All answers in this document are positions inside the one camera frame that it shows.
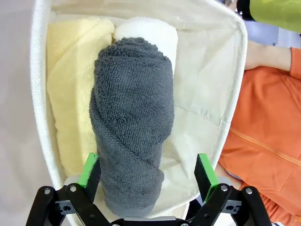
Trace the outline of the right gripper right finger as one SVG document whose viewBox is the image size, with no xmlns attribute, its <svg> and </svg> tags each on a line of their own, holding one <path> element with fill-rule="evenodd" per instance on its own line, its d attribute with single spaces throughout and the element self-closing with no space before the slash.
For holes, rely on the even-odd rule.
<svg viewBox="0 0 301 226">
<path fill-rule="evenodd" d="M 203 206 L 190 226 L 213 226 L 221 213 L 230 214 L 237 226 L 272 225 L 258 190 L 253 186 L 237 190 L 220 183 L 205 153 L 197 155 L 194 175 Z"/>
</svg>

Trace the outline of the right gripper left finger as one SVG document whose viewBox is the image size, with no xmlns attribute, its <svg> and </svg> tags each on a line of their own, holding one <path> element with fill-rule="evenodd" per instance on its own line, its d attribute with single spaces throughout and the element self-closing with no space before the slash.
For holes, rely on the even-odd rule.
<svg viewBox="0 0 301 226">
<path fill-rule="evenodd" d="M 99 156 L 90 153 L 77 182 L 59 190 L 51 186 L 38 189 L 26 225 L 60 226 L 66 215 L 75 214 L 85 226 L 110 226 L 111 223 L 94 205 L 100 175 Z"/>
</svg>

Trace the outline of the person's right hand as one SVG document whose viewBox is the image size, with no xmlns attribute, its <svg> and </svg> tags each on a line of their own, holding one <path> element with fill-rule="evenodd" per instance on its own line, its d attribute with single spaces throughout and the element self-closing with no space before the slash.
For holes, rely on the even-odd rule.
<svg viewBox="0 0 301 226">
<path fill-rule="evenodd" d="M 290 71 L 291 62 L 292 55 L 290 48 L 268 46 L 248 41 L 245 70 L 266 66 Z"/>
</svg>

